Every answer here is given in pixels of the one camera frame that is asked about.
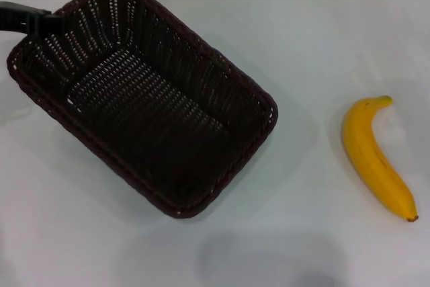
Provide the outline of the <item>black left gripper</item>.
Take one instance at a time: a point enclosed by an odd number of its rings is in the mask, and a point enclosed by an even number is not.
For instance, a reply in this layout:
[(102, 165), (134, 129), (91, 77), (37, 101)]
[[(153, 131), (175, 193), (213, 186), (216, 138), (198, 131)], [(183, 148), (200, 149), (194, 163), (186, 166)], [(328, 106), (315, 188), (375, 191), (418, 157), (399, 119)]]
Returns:
[(51, 12), (12, 3), (1, 2), (1, 31), (19, 32), (32, 38), (44, 38), (49, 34), (62, 34), (65, 19)]

